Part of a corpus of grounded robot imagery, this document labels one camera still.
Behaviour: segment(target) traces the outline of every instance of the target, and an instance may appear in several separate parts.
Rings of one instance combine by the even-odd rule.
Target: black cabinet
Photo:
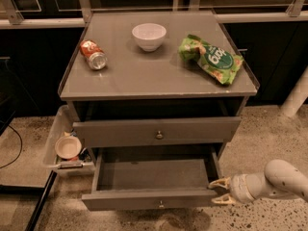
[[[63,104],[58,87],[83,28],[1,30],[0,92],[17,116],[53,116]]]
[[[308,22],[225,24],[260,82],[248,105],[282,104],[308,65]]]

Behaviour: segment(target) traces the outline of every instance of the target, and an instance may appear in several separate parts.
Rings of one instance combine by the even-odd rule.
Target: can lid
[[[107,57],[103,52],[95,52],[89,57],[90,68],[94,70],[102,69],[107,63]]]

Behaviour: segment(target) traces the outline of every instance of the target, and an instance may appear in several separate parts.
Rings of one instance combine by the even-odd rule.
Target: gray tabletop
[[[134,42],[132,29],[141,23],[167,28],[163,45],[146,53]],[[222,86],[197,64],[184,63],[178,47],[187,34],[234,52],[211,12],[95,13],[85,39],[96,41],[108,57],[107,67],[90,70],[78,53],[64,83],[61,99],[113,100],[249,96],[257,90],[242,68],[229,87]]]

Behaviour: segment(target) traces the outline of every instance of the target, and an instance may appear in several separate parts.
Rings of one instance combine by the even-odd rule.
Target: plastic bin
[[[68,106],[59,108],[55,120],[51,126],[44,150],[42,163],[61,176],[93,174],[95,166],[92,160],[64,161],[58,157],[55,151],[57,140],[64,135],[64,132],[72,131],[73,121],[69,114]]]

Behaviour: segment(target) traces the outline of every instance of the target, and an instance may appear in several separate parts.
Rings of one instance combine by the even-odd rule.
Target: can
[[[80,43],[80,53],[86,58],[92,70],[102,69],[107,64],[106,54],[93,40],[83,40]]]

